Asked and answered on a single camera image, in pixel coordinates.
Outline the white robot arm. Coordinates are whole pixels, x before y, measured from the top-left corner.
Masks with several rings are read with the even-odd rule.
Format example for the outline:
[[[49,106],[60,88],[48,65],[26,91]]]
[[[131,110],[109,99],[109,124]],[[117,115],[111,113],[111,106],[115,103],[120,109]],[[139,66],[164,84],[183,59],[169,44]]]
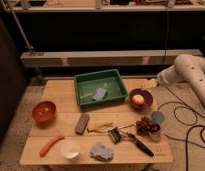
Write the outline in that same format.
[[[168,86],[186,81],[205,109],[205,58],[190,54],[178,55],[173,65],[160,71],[155,83]]]

